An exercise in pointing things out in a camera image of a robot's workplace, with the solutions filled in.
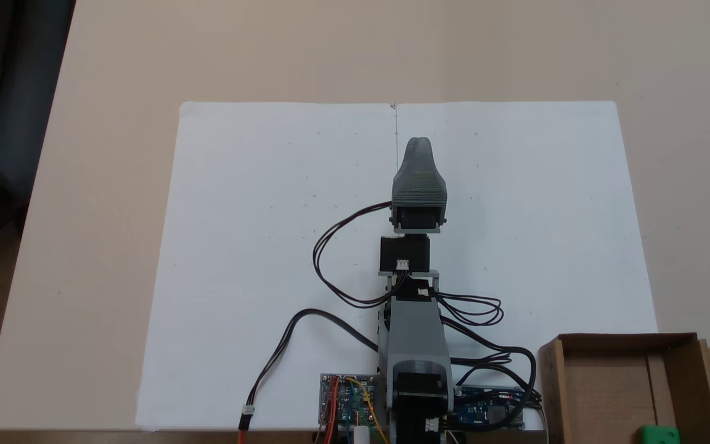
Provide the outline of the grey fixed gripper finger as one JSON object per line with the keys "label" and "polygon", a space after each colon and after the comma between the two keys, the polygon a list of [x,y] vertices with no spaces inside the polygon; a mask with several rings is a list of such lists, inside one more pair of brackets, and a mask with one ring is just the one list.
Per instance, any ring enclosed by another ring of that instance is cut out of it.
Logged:
{"label": "grey fixed gripper finger", "polygon": [[410,138],[392,186],[392,205],[395,208],[446,207],[446,182],[439,173],[426,137]]}

